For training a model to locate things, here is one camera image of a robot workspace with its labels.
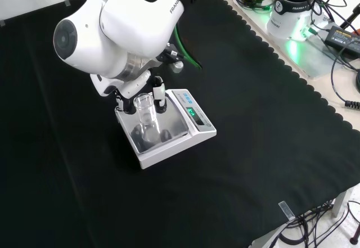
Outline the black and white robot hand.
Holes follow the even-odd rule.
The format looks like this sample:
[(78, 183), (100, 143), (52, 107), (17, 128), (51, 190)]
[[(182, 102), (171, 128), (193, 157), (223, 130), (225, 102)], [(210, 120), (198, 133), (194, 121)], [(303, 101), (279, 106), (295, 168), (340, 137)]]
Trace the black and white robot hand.
[(164, 113), (167, 110), (165, 98), (165, 84), (160, 76), (151, 74), (151, 70), (146, 70), (137, 79), (124, 82), (119, 79), (108, 79), (97, 74), (91, 74), (91, 81), (100, 96), (106, 97), (110, 94), (115, 95), (118, 112), (128, 115), (136, 113), (134, 99), (141, 93), (151, 90), (151, 97), (154, 101), (157, 113)]

